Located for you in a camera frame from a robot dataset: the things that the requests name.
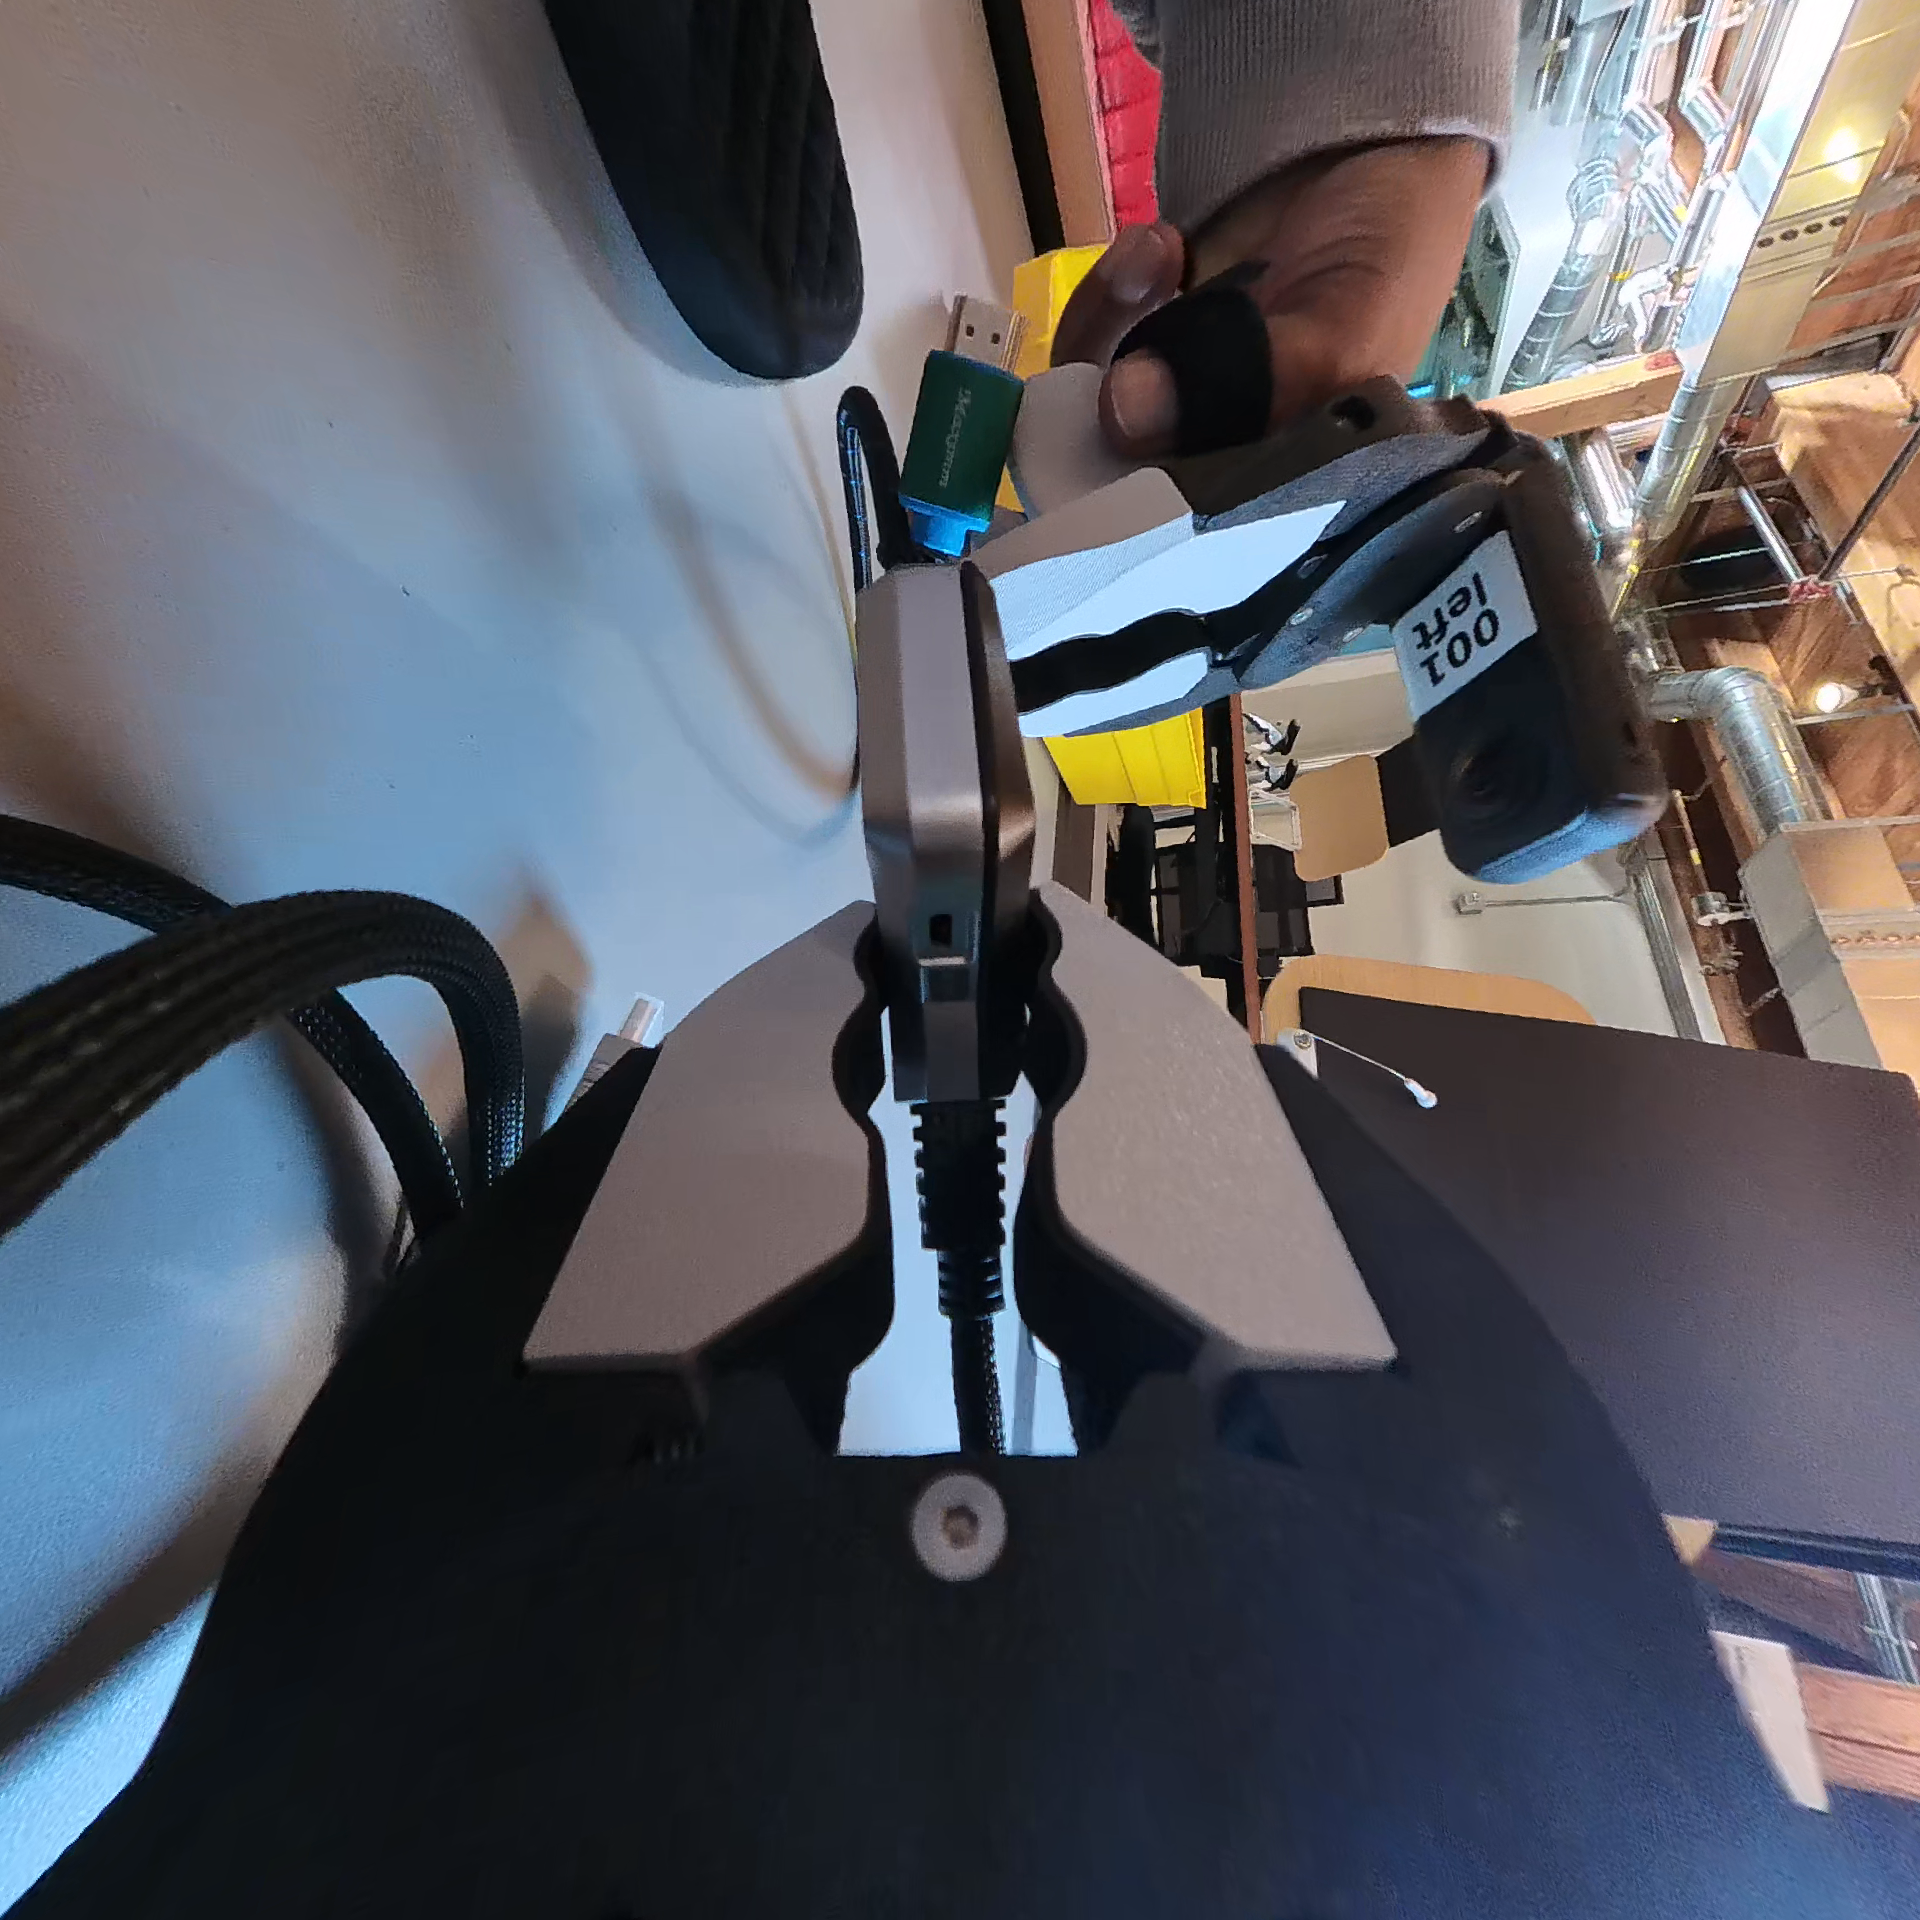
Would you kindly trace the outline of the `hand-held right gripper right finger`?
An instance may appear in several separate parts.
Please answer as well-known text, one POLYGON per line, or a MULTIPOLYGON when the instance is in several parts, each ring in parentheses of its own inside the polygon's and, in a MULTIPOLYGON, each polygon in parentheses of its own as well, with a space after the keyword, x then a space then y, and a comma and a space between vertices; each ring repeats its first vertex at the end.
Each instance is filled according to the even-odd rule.
POLYGON ((1049 1126, 1078 1252, 1194 1341, 1200 1368, 1384 1368, 1396 1344, 1258 1057, 1223 1005, 1062 884, 1047 984, 1084 1062, 1049 1126))

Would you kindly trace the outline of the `yellow plastic bin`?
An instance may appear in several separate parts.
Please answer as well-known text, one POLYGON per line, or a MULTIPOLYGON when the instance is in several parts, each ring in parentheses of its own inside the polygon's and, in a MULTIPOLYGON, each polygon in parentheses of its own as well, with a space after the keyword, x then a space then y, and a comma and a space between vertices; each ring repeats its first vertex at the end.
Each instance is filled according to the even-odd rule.
MULTIPOLYGON (((1066 298, 1089 273, 1104 246, 1057 246, 1015 268, 1020 348, 1015 375, 1021 378, 1049 369, 1054 336, 1066 298)), ((1207 736, 1198 713, 1175 716, 1150 727, 1047 736, 1042 748, 1073 802, 1202 807, 1207 799, 1207 736)))

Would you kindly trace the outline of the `wooden post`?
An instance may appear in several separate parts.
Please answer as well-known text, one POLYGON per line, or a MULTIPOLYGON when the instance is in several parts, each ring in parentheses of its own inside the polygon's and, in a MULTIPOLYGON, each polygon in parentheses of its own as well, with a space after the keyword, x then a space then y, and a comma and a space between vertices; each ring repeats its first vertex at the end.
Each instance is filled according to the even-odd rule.
POLYGON ((1719 1543, 1690 1572, 1710 1630, 1792 1650, 1830 1801, 1866 1791, 1914 1802, 1914 1581, 1719 1543))

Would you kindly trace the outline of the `black board with wooden rim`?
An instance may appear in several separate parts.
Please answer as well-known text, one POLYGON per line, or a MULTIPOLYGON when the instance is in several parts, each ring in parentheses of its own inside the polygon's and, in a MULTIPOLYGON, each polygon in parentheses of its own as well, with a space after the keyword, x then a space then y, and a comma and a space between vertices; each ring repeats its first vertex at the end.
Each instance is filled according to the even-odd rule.
POLYGON ((1288 962, 1264 1028, 1520 1285, 1665 1513, 1914 1551, 1909 1073, 1348 956, 1288 962))

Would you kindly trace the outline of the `person's left hand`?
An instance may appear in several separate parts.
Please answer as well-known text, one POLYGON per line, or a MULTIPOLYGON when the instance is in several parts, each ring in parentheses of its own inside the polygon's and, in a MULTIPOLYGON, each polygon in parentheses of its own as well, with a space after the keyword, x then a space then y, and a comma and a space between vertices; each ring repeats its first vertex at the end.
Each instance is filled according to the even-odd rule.
POLYGON ((1421 135, 1321 150, 1247 185, 1190 230, 1119 228, 1073 288, 1049 364, 1096 365, 1096 418, 1125 457, 1257 440, 1373 377, 1408 378, 1455 288, 1490 149, 1421 135), (1144 318, 1218 277, 1258 314, 1265 415, 1202 433, 1181 396, 1190 351, 1122 351, 1144 318))

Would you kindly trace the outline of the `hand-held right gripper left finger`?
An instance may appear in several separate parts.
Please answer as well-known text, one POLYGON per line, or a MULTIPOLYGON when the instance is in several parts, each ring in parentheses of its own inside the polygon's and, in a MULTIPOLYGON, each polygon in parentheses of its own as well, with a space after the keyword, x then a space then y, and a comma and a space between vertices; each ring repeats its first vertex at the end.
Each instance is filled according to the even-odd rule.
POLYGON ((522 1360, 692 1373, 877 1230, 876 908, 841 904, 700 1001, 656 1048, 522 1360))

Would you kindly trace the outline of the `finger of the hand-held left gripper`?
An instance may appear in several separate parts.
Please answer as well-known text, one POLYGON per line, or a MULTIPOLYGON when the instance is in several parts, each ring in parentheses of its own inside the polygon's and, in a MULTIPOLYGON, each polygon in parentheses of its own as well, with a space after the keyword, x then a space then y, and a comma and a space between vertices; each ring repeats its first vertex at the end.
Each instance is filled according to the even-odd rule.
POLYGON ((1055 645, 1017 661, 1020 730, 1055 737, 1141 728, 1239 687, 1231 668, 1205 647, 1150 661, 1132 645, 1055 645))
POLYGON ((975 550, 1009 663, 1066 640, 1116 636, 1161 613, 1210 614, 1277 578, 1329 527, 1344 497, 1279 490, 1223 513, 1185 506, 1161 469, 1141 469, 975 550))

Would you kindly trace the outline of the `black mesh cushion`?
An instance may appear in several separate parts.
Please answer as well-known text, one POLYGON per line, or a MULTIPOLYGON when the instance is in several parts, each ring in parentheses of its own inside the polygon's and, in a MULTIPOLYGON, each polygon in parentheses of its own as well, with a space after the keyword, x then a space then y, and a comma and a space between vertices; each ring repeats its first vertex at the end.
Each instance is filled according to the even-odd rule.
POLYGON ((809 1, 546 1, 614 199, 695 337, 745 377, 831 367, 864 311, 809 1))

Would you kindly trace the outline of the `small black wooden panel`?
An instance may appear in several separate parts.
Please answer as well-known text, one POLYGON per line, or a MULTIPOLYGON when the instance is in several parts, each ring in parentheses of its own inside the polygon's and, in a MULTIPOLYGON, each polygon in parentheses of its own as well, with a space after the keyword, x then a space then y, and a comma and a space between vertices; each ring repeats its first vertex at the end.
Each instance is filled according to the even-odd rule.
POLYGON ((1405 736, 1380 754, 1353 754, 1297 775, 1288 788, 1300 844, 1300 880, 1342 880, 1386 849, 1437 832, 1437 807, 1418 743, 1405 736))

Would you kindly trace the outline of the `braided HDMI cable green plugs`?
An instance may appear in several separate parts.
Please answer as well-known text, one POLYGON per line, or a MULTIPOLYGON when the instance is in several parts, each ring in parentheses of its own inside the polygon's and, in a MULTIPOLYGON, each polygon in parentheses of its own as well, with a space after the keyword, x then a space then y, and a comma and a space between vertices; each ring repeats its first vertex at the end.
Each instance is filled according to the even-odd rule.
POLYGON ((959 294, 944 348, 925 357, 905 453, 871 390, 841 393, 834 445, 857 591, 887 568, 958 562, 990 533, 1023 396, 1021 336, 1013 309, 959 294))

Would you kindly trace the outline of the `metal air handler box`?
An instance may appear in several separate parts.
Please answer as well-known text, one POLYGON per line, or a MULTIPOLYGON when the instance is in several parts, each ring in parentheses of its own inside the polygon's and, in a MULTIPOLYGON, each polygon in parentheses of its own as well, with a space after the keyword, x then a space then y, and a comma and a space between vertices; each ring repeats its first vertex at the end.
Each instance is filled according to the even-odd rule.
POLYGON ((1889 821, 1790 822, 1742 863, 1743 908, 1810 1061, 1918 1077, 1918 908, 1889 821))

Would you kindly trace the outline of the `white notice paper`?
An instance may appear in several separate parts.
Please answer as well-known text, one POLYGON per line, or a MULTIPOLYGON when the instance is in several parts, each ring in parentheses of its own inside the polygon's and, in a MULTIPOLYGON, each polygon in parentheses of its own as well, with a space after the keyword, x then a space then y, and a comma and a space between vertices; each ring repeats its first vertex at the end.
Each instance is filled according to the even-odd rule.
POLYGON ((1832 1810, 1792 1650, 1775 1639, 1711 1630, 1719 1665, 1766 1767, 1798 1807, 1832 1810))

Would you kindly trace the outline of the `silver air duct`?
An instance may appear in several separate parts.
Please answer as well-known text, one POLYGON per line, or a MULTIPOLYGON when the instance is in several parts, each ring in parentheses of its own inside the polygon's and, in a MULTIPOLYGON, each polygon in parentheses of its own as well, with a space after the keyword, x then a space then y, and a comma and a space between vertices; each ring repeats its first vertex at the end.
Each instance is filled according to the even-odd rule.
POLYGON ((1830 824, 1834 810, 1783 692, 1743 664, 1665 670, 1644 685, 1648 713, 1665 725, 1702 725, 1759 841, 1800 824, 1830 824))

